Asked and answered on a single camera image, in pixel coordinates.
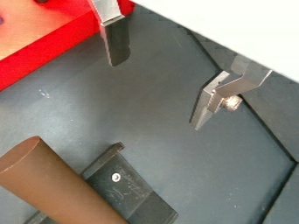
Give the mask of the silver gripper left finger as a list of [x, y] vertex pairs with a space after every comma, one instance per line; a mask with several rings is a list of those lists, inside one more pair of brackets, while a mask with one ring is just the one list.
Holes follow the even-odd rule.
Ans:
[[106, 59], [112, 67], [129, 57], [129, 36], [126, 17], [121, 14], [117, 0], [89, 0], [104, 39]]

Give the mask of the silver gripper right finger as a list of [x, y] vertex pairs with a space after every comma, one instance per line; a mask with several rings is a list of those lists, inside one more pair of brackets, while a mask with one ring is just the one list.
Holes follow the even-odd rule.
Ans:
[[200, 91], [195, 104], [190, 126], [199, 130], [220, 108], [233, 111], [241, 103], [240, 94], [257, 88], [272, 70], [245, 56], [237, 54], [227, 61], [220, 60], [220, 73], [209, 80]]

